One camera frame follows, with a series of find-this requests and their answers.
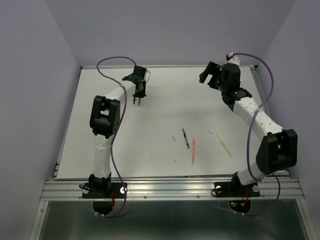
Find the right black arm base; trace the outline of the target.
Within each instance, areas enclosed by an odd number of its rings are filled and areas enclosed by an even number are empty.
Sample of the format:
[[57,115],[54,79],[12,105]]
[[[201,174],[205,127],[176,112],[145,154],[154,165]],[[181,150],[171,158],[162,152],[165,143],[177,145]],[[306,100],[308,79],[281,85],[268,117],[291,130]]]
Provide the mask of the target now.
[[229,198],[231,210],[236,213],[248,214],[251,209],[250,198],[260,196],[258,183],[234,186],[231,182],[215,182],[211,195],[216,198]]

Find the green pen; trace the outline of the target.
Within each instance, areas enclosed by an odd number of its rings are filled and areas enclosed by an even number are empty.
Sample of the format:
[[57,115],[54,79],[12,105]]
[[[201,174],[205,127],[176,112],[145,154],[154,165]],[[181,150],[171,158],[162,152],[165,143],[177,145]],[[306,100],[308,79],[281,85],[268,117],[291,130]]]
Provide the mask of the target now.
[[190,149],[189,141],[188,141],[188,138],[187,138],[187,135],[186,135],[186,131],[185,131],[184,128],[182,128],[182,133],[183,133],[185,144],[186,144],[187,148]]

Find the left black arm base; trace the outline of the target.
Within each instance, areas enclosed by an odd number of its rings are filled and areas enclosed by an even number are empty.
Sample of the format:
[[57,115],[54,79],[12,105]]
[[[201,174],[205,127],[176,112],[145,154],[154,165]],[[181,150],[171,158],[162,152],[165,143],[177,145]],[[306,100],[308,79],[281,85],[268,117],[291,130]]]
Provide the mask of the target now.
[[96,215],[103,218],[119,216],[127,203],[128,185],[120,182],[111,183],[107,190],[95,190],[89,183],[80,184],[82,198],[93,200],[92,208]]

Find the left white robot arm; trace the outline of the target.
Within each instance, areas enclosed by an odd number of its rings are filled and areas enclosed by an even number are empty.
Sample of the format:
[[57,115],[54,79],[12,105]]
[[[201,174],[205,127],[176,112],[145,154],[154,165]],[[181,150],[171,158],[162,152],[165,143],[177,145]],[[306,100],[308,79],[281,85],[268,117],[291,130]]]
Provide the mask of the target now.
[[126,102],[126,93],[134,98],[146,96],[148,70],[134,66],[133,72],[122,79],[120,86],[105,95],[93,99],[89,126],[94,135],[94,160],[88,182],[82,187],[86,199],[110,198],[112,188],[111,147],[121,124],[121,108]]

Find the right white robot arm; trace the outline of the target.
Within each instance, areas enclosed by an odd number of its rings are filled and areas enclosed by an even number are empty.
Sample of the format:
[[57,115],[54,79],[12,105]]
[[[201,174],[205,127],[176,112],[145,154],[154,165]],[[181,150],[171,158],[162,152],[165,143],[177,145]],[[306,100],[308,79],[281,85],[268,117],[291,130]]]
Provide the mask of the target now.
[[199,75],[199,82],[204,83],[208,76],[211,76],[208,86],[221,92],[223,102],[247,123],[248,134],[255,134],[260,141],[255,161],[248,161],[246,169],[233,175],[231,192],[242,195],[248,190],[248,185],[295,166],[298,158],[297,133],[275,123],[256,104],[253,96],[241,87],[239,64],[234,60],[223,65],[211,61]]

